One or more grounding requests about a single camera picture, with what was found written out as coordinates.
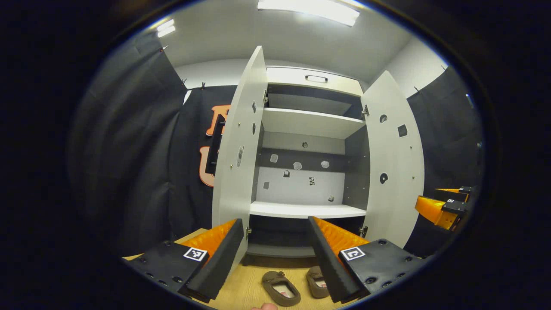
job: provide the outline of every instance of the slipper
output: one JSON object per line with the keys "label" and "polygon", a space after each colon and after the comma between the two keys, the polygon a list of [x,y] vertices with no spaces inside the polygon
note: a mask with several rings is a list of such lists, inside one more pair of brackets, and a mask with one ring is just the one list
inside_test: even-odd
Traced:
{"label": "slipper", "polygon": [[316,298],[324,298],[329,296],[329,291],[327,290],[327,285],[321,274],[321,269],[319,266],[314,266],[308,270],[306,273],[306,279],[308,280],[308,286],[310,287],[310,292],[312,296]]}
{"label": "slipper", "polygon": [[284,307],[300,302],[300,293],[285,277],[283,271],[268,271],[262,277],[262,286],[274,301]]}

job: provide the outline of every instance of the drawer handle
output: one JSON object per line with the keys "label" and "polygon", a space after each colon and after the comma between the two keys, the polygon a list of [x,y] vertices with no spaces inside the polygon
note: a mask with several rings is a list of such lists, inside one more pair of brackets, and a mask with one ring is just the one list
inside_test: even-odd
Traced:
{"label": "drawer handle", "polygon": [[320,82],[320,83],[327,83],[327,81],[329,81],[329,79],[328,79],[328,78],[326,78],[326,77],[320,77],[320,76],[311,76],[311,75],[309,75],[309,74],[307,74],[307,75],[305,75],[305,76],[304,76],[304,78],[305,78],[305,79],[308,79],[309,77],[318,77],[318,78],[322,78],[322,79],[324,79],[324,80],[325,80],[325,82]]}

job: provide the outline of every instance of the cabinet shelf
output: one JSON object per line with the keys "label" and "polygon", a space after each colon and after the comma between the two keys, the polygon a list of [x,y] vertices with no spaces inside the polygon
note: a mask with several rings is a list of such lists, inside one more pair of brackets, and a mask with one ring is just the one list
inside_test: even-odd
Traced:
{"label": "cabinet shelf", "polygon": [[346,139],[365,126],[365,121],[312,111],[264,108],[262,124],[268,132]]}
{"label": "cabinet shelf", "polygon": [[365,210],[347,205],[290,205],[254,201],[251,203],[250,214],[284,218],[342,218],[365,216]]}
{"label": "cabinet shelf", "polygon": [[247,247],[247,254],[281,258],[308,258],[316,256],[312,247],[282,247],[251,242],[249,242]]}

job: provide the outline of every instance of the finger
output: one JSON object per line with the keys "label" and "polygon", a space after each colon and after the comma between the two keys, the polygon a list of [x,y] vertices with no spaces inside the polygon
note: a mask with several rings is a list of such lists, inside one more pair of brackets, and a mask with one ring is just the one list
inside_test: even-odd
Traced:
{"label": "finger", "polygon": [[278,308],[272,303],[265,302],[262,304],[262,310],[278,310]]}

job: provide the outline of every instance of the orange letter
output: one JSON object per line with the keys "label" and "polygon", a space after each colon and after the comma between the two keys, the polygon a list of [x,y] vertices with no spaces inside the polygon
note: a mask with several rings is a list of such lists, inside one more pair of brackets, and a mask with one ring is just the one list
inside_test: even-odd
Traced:
{"label": "orange letter", "polygon": [[207,136],[212,136],[212,133],[214,132],[214,123],[216,122],[216,118],[218,117],[218,114],[222,114],[224,119],[226,119],[226,116],[228,115],[228,111],[230,110],[230,104],[228,105],[215,105],[212,107],[212,110],[214,111],[214,115],[212,116],[212,121],[210,122],[210,128],[207,129]]}
{"label": "orange letter", "polygon": [[208,157],[208,150],[210,147],[203,146],[199,149],[199,153],[201,153],[201,163],[199,164],[199,178],[203,183],[205,183],[206,186],[214,187],[214,176],[210,173],[205,172],[205,168],[207,167],[207,157]]}

